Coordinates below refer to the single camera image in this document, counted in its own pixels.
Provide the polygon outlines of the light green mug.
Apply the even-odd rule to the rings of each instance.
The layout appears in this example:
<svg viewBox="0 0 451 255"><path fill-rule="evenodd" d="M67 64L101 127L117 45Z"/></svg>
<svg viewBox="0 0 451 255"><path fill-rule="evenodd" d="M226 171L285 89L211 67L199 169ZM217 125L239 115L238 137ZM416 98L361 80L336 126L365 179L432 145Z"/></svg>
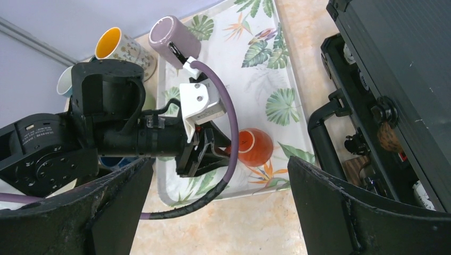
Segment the light green mug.
<svg viewBox="0 0 451 255"><path fill-rule="evenodd" d="M146 111L146 110L154 110L154 109L156 109L156 99L151 92L146 91L145 102L144 102L141 110Z"/></svg>

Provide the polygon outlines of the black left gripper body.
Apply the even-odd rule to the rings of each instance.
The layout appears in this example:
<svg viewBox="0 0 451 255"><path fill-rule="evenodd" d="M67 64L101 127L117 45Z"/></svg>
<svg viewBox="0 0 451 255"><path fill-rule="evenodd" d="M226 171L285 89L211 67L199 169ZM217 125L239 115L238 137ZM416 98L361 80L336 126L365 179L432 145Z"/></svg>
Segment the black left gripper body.
<svg viewBox="0 0 451 255"><path fill-rule="evenodd" d="M102 157L175 157L187 145L181 118L164 116L171 105L181 102L171 98L160 109L145 110L138 115L131 128L123 131L126 121L108 122L95 128L95 147Z"/></svg>

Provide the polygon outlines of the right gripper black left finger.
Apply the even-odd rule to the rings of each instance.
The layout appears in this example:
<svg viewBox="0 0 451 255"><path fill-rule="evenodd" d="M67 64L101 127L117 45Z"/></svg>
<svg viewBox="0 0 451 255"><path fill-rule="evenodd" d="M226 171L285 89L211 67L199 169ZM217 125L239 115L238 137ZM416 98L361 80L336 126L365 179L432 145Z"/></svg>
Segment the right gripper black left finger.
<svg viewBox="0 0 451 255"><path fill-rule="evenodd" d="M129 254L153 160L63 194L1 211L1 254Z"/></svg>

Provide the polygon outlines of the small orange cup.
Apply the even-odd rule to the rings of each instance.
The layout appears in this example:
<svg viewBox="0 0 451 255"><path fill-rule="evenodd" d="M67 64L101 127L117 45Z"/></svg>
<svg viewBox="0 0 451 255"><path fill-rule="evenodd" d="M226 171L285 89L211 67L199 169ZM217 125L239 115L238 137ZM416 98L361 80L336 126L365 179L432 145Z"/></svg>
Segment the small orange cup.
<svg viewBox="0 0 451 255"><path fill-rule="evenodd" d="M248 128L239 131L238 160L248 167L264 165L272 156L273 141L264 131Z"/></svg>

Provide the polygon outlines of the light blue dotted mug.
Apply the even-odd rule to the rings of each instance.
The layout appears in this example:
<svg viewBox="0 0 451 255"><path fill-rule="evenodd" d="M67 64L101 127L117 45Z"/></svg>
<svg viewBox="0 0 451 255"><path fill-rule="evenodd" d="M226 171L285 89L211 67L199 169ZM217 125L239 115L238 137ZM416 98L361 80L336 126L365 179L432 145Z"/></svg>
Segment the light blue dotted mug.
<svg viewBox="0 0 451 255"><path fill-rule="evenodd" d="M72 96L72 68L68 67L60 75L57 82L56 91L60 96L70 98Z"/></svg>

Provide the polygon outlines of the navy blue mug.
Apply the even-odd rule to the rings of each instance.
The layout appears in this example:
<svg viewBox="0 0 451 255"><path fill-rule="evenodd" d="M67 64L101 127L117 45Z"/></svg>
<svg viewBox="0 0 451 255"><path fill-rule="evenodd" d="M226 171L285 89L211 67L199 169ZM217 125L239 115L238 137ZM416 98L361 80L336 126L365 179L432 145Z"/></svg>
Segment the navy blue mug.
<svg viewBox="0 0 451 255"><path fill-rule="evenodd" d="M116 170L129 165L134 162L137 158L135 157L100 157L100 164L106 169Z"/></svg>

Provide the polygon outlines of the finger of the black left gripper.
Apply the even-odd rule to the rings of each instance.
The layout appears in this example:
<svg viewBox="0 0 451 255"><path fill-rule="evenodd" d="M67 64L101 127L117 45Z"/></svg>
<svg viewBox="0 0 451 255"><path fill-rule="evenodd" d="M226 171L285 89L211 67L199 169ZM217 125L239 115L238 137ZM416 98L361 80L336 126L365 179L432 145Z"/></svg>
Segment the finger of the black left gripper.
<svg viewBox="0 0 451 255"><path fill-rule="evenodd" d="M176 173L179 177L199 177L217 168L228 166L230 154L225 148L231 140L209 121L197 125L193 140L183 140L182 150L176 155Z"/></svg>

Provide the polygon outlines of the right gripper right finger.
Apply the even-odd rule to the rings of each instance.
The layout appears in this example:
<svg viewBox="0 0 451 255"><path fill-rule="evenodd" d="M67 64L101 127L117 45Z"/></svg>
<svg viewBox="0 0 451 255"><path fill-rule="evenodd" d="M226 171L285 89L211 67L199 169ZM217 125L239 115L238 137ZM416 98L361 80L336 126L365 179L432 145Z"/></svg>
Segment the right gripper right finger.
<svg viewBox="0 0 451 255"><path fill-rule="evenodd" d="M450 214L387 199L292 156L291 191L309 254L450 254Z"/></svg>

